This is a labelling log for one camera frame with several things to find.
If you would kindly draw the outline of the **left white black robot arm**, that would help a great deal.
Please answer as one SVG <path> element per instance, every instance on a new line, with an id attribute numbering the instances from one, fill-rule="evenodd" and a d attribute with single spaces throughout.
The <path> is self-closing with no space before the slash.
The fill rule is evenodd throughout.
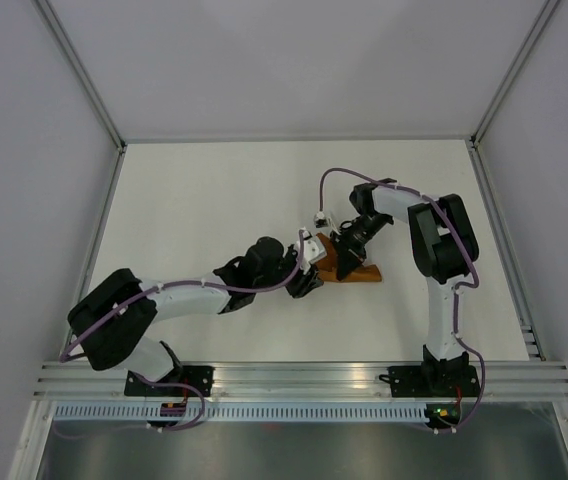
<path id="1" fill-rule="evenodd" d="M 118 269 L 68 313 L 72 345 L 96 371 L 124 368 L 159 395 L 173 395 L 181 387 L 183 366 L 166 342 L 148 337 L 152 325 L 232 313 L 258 294 L 279 289 L 301 298 L 322 286 L 317 265 L 326 255 L 321 240 L 304 232 L 289 247 L 262 237 L 245 254 L 199 279 L 150 281 Z"/>

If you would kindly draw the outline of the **brown cloth napkin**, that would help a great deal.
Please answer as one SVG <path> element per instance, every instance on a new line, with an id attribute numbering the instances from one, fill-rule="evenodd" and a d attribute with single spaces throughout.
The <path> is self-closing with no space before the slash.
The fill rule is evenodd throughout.
<path id="1" fill-rule="evenodd" d="M 315 263 L 318 269 L 318 277 L 323 282 L 330 283 L 380 283 L 383 281 L 379 268 L 372 264 L 358 266 L 353 272 L 349 273 L 343 280 L 337 279 L 338 256 L 337 251 L 330 239 L 323 233 L 318 234 L 318 238 L 326 250 L 326 256 Z"/>

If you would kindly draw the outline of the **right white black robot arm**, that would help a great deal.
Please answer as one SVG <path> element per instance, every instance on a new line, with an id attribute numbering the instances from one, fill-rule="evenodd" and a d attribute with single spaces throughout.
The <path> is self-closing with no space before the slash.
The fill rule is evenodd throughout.
<path id="1" fill-rule="evenodd" d="M 349 201 L 357 217 L 330 237 L 336 253 L 335 279 L 367 281 L 366 246 L 385 226 L 407 224 L 412 256 L 425 278 L 429 325 L 422 361 L 391 366 L 380 379 L 395 398 L 475 397 L 480 392 L 471 354 L 461 338 L 461 295 L 479 284 L 479 245 L 457 194 L 432 199 L 389 180 L 362 183 Z"/>

